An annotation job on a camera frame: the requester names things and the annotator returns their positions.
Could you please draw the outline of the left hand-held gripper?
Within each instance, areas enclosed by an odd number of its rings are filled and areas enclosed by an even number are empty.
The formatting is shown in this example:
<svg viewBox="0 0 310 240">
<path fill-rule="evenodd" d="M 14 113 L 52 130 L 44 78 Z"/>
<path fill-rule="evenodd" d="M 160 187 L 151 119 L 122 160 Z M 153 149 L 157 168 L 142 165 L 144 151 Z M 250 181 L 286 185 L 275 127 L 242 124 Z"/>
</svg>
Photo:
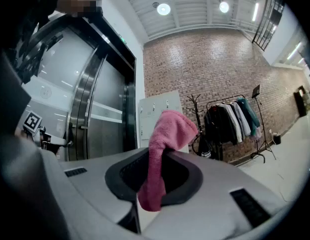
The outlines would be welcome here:
<svg viewBox="0 0 310 240">
<path fill-rule="evenodd" d="M 33 111 L 29 111 L 24 123 L 23 132 L 27 138 L 32 141 L 41 149 L 47 149 L 47 143 L 57 145 L 59 147 L 69 147 L 73 145 L 73 141 L 67 141 L 51 134 L 46 134 L 46 128 L 41 125 L 43 118 Z"/>
</svg>

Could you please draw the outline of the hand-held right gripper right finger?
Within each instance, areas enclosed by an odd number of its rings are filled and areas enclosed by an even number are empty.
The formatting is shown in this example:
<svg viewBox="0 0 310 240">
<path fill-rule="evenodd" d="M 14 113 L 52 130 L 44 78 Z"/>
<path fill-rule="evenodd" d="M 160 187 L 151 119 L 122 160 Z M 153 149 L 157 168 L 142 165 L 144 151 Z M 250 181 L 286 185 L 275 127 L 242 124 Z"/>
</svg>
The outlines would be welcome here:
<svg viewBox="0 0 310 240">
<path fill-rule="evenodd" d="M 167 155 L 199 169 L 202 184 L 185 203 L 162 207 L 142 231 L 149 240 L 261 239 L 263 223 L 286 208 L 274 192 L 235 166 L 179 151 Z"/>
</svg>

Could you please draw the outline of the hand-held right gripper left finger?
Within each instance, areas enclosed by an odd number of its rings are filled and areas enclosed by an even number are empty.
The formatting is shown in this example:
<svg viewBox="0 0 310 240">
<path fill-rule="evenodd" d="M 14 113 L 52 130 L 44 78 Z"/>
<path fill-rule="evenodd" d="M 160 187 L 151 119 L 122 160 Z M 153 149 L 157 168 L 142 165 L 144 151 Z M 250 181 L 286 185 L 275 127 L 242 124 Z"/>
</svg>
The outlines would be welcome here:
<svg viewBox="0 0 310 240">
<path fill-rule="evenodd" d="M 140 234 L 137 207 L 110 191 L 105 174 L 112 165 L 142 151 L 69 162 L 40 151 L 44 174 L 70 234 L 132 234 L 133 228 Z"/>
</svg>

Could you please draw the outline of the red cleaning cloth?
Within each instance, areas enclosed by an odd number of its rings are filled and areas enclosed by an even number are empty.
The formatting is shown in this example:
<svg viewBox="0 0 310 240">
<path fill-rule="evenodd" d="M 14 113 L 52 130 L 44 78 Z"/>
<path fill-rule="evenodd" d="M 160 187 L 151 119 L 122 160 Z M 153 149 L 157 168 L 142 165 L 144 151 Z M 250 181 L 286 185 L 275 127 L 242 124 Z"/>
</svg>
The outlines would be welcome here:
<svg viewBox="0 0 310 240">
<path fill-rule="evenodd" d="M 182 113 L 165 110 L 157 120 L 148 144 L 147 177 L 137 193 L 142 209 L 148 212 L 161 210 L 166 195 L 162 177 L 162 156 L 165 149 L 181 150 L 198 134 L 196 125 Z"/>
</svg>

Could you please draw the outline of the glass door with frosted band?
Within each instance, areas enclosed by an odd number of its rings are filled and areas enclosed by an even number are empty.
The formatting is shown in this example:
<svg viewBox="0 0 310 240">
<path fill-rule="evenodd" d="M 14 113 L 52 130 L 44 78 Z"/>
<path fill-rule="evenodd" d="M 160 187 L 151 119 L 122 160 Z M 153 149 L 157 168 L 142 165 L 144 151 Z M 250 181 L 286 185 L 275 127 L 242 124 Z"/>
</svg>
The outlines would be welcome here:
<svg viewBox="0 0 310 240">
<path fill-rule="evenodd" d="M 18 123 L 23 126 L 33 112 L 42 118 L 40 125 L 54 140 L 66 147 L 57 151 L 61 161 L 77 159 L 77 124 L 84 88 L 98 49 L 82 32 L 66 27 L 51 38 L 56 43 L 44 52 L 37 76 L 23 84 L 30 101 Z"/>
<path fill-rule="evenodd" d="M 109 62 L 103 62 L 89 110 L 88 157 L 123 152 L 123 98 L 125 77 Z"/>
</svg>

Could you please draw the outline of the black hanging bag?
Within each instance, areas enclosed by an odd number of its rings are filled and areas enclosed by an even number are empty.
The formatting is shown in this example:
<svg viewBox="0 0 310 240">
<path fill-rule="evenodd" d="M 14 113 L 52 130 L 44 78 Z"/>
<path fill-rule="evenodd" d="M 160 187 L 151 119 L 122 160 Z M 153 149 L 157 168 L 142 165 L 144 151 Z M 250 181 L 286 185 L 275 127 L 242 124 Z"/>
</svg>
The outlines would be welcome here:
<svg viewBox="0 0 310 240">
<path fill-rule="evenodd" d="M 197 156 L 218 161 L 220 160 L 217 149 L 214 149 L 213 145 L 207 141 L 202 131 L 200 131 L 193 140 L 191 148 Z"/>
</svg>

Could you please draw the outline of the black tree coat stand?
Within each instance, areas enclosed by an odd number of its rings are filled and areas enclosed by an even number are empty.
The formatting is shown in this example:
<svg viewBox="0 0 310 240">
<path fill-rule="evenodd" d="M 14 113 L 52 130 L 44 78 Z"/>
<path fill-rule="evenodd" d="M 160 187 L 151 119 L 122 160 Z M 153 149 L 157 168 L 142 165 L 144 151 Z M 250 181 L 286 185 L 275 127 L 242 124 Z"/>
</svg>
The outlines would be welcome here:
<svg viewBox="0 0 310 240">
<path fill-rule="evenodd" d="M 197 155 L 202 157 L 202 139 L 204 138 L 204 132 L 203 132 L 203 128 L 202 128 L 202 124 L 201 124 L 201 120 L 200 120 L 200 113 L 203 111 L 199 111 L 198 110 L 198 102 L 197 99 L 200 97 L 201 95 L 199 94 L 198 96 L 194 97 L 193 94 L 188 95 L 187 98 L 192 102 L 193 104 L 193 108 L 188 108 L 188 110 L 190 110 L 196 117 L 196 123 L 198 126 L 198 134 L 196 135 L 196 137 L 193 139 L 192 143 L 191 143 L 191 149 L 192 151 Z"/>
</svg>

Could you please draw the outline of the grey metal locker cabinet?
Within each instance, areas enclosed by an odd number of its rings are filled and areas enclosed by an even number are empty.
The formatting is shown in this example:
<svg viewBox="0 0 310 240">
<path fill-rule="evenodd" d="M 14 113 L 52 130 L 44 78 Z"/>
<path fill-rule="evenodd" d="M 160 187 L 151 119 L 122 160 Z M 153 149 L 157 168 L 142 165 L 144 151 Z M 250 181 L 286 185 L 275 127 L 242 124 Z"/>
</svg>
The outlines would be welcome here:
<svg viewBox="0 0 310 240">
<path fill-rule="evenodd" d="M 149 140 L 156 122 L 162 112 L 166 110 L 183 113 L 180 95 L 177 90 L 150 96 L 139 101 L 139 138 L 141 148 L 149 146 Z"/>
</svg>

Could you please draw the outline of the black tripod music stand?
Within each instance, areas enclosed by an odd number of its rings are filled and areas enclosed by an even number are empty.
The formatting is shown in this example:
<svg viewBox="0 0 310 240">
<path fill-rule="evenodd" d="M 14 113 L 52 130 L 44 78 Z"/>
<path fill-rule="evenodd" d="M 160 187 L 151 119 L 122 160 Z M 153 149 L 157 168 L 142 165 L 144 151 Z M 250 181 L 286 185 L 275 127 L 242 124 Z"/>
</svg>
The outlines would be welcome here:
<svg viewBox="0 0 310 240">
<path fill-rule="evenodd" d="M 253 91 L 252 91 L 252 95 L 251 95 L 251 98 L 255 100 L 256 104 L 257 104 L 257 107 L 258 107 L 258 111 L 259 111 L 259 115 L 260 115 L 260 119 L 261 119 L 261 123 L 262 123 L 262 133 L 263 133 L 263 137 L 264 137 L 264 140 L 262 142 L 262 144 L 259 146 L 258 145 L 258 141 L 256 140 L 255 141 L 255 144 L 256 144 L 256 152 L 252 153 L 251 157 L 254 158 L 255 156 L 258 156 L 258 157 L 262 157 L 263 158 L 263 163 L 265 164 L 266 163 L 266 158 L 265 156 L 262 154 L 262 149 L 264 148 L 264 151 L 268 151 L 270 152 L 272 155 L 273 155 L 273 158 L 276 160 L 276 156 L 275 154 L 273 153 L 269 143 L 267 142 L 267 139 L 266 139 L 266 131 L 265 131 L 265 124 L 264 124 L 264 119 L 263 119 L 263 115 L 262 115 L 262 111 L 261 111 L 261 103 L 258 101 L 258 96 L 260 95 L 260 91 L 261 91 L 261 86 L 260 85 L 257 85 Z"/>
</svg>

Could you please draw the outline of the black framed window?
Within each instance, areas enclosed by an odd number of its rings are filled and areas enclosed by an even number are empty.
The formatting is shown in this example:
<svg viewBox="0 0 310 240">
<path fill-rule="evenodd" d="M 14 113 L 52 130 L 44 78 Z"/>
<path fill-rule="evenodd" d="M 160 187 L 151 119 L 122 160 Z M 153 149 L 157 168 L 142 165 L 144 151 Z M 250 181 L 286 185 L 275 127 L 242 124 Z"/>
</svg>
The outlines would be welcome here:
<svg viewBox="0 0 310 240">
<path fill-rule="evenodd" d="M 284 0 L 265 0 L 261 19 L 252 40 L 263 52 L 280 23 L 284 7 Z"/>
</svg>

